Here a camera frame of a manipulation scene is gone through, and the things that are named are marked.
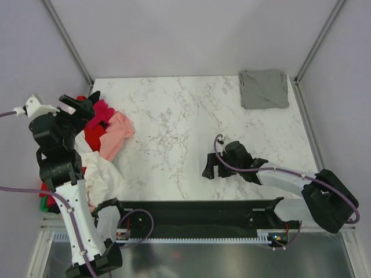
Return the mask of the white coca-cola t shirt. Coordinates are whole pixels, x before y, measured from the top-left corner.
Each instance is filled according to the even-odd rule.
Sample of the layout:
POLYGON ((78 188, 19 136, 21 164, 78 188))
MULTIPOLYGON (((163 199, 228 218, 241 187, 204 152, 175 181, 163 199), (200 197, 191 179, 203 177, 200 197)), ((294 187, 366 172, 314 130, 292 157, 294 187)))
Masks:
POLYGON ((97 207, 110 199, 121 200, 127 183, 113 165, 93 151, 85 140, 85 132, 80 132, 75 138, 75 149, 79 153, 82 167, 85 168, 85 187, 88 203, 97 207))

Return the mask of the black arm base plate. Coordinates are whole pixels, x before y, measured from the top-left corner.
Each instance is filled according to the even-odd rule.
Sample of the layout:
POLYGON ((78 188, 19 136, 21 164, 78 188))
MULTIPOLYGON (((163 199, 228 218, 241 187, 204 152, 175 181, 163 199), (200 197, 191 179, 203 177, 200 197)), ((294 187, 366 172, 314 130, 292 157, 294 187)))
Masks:
POLYGON ((125 220, 118 225, 131 236, 212 237, 255 236, 259 230, 295 230, 273 211, 278 200, 137 201, 121 202, 125 220))

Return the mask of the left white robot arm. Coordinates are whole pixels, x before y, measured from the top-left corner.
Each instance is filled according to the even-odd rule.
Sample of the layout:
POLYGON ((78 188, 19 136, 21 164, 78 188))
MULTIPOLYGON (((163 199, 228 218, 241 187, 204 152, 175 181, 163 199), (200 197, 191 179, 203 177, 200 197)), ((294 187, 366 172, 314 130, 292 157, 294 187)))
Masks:
POLYGON ((89 99, 76 100, 62 95, 59 100, 72 107, 72 114, 44 102, 37 94, 25 104, 31 119, 29 130, 39 148, 36 152, 39 176, 56 201, 71 246, 71 266, 67 277, 97 277, 122 266, 122 254, 115 241, 117 228, 127 222, 127 213, 118 208, 117 199, 90 212, 86 197, 81 156, 75 138, 95 111, 89 99))

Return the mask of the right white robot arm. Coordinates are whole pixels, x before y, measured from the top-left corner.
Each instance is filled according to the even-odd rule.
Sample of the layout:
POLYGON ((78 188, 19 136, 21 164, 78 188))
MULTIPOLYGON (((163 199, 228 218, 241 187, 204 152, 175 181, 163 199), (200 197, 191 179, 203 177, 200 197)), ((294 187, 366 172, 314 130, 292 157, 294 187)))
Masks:
POLYGON ((295 199, 277 198, 265 214, 266 223, 279 228, 289 221, 314 222, 322 229, 337 233, 345 224, 360 220, 359 203, 330 170, 318 173, 296 172, 266 159, 254 158, 239 142, 214 142, 207 155, 202 176, 212 180, 240 175, 246 182, 290 192, 295 199))

